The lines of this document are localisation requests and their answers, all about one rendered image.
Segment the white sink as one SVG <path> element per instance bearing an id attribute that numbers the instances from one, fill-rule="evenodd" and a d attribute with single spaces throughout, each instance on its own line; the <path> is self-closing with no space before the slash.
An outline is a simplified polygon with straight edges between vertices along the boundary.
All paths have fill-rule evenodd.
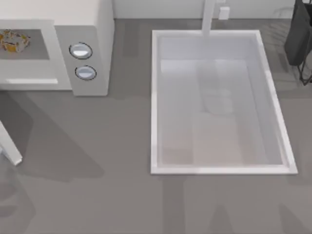
<path id="1" fill-rule="evenodd" d="M 295 175 L 259 30 L 154 30 L 153 175 Z"/>

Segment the small grey microwave knob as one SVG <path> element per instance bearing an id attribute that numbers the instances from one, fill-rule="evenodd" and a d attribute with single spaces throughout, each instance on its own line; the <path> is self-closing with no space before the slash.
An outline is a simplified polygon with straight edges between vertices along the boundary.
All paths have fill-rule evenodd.
<path id="1" fill-rule="evenodd" d="M 97 72 L 93 67 L 84 65 L 75 69 L 75 75 L 81 80 L 89 81 L 97 76 Z"/>

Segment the large grey microwave knob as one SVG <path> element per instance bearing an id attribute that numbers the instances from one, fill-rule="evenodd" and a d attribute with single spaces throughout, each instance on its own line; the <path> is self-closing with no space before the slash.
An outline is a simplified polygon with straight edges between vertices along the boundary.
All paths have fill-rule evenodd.
<path id="1" fill-rule="evenodd" d="M 84 43 L 79 42 L 69 46 L 69 53 L 76 59 L 88 59 L 92 56 L 92 48 Z"/>

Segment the pale microwave oven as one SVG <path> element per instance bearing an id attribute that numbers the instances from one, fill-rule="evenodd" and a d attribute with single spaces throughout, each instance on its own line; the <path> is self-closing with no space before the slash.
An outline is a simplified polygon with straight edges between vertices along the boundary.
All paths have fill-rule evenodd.
<path id="1" fill-rule="evenodd" d="M 20 53 L 0 48 L 0 91 L 108 94 L 115 32 L 112 0 L 0 0 L 0 29 L 31 38 Z M 79 42 L 92 48 L 90 58 L 69 53 L 69 46 Z M 84 65 L 96 70 L 93 80 L 75 75 Z"/>

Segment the tall white tap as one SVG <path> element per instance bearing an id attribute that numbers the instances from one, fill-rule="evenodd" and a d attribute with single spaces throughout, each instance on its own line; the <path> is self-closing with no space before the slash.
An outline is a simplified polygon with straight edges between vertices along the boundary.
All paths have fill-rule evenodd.
<path id="1" fill-rule="evenodd" d="M 201 32 L 204 37 L 208 37 L 214 14 L 216 0 L 205 0 L 203 6 L 203 18 Z"/>

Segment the open white microwave door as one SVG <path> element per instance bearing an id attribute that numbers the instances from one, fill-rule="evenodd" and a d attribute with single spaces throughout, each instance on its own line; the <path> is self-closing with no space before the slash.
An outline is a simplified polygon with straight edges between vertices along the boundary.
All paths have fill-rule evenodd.
<path id="1" fill-rule="evenodd" d="M 22 155 L 0 121 L 0 148 L 4 156 L 14 165 L 17 166 L 22 163 Z"/>

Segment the yellow and white food item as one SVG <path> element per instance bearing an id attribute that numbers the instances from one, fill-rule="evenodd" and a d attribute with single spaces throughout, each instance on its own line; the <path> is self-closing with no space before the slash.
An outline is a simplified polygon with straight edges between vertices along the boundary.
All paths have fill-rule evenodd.
<path id="1" fill-rule="evenodd" d="M 22 52 L 31 38 L 26 34 L 11 29 L 0 29 L 0 48 L 12 53 Z"/>

